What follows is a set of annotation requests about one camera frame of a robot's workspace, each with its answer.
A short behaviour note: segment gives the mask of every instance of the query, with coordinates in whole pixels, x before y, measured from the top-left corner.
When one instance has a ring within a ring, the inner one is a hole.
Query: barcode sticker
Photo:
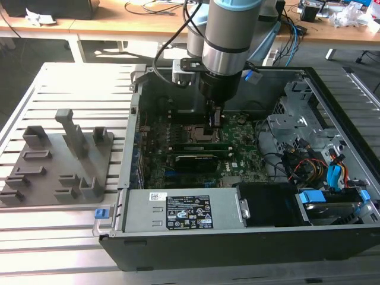
[[[166,192],[150,192],[149,201],[165,201],[167,197]]]

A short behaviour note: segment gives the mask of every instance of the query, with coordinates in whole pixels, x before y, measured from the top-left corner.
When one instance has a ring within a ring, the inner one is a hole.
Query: capacitor
[[[245,125],[246,120],[245,120],[244,117],[240,117],[239,119],[237,119],[237,123],[238,123],[239,125]]]

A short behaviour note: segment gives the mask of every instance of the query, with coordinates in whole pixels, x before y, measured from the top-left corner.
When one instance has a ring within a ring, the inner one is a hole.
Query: motherboard
[[[199,120],[179,115],[158,116],[143,124],[144,188],[218,188],[268,181],[253,126],[243,113],[226,115],[223,128],[209,133]]]

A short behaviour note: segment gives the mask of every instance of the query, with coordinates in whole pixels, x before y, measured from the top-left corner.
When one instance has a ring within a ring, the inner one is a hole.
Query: warning label
[[[169,230],[212,229],[210,196],[166,197]]]

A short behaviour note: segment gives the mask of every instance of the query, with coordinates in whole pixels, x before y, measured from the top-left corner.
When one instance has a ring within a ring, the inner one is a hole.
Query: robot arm
[[[210,0],[209,7],[202,5],[193,22],[202,32],[205,30],[204,38],[191,30],[188,33],[188,53],[194,59],[173,63],[174,81],[180,79],[178,75],[192,76],[194,81],[194,72],[199,73],[205,125],[210,131],[222,126],[224,103],[236,94],[252,54],[250,47],[261,7],[262,0]]]

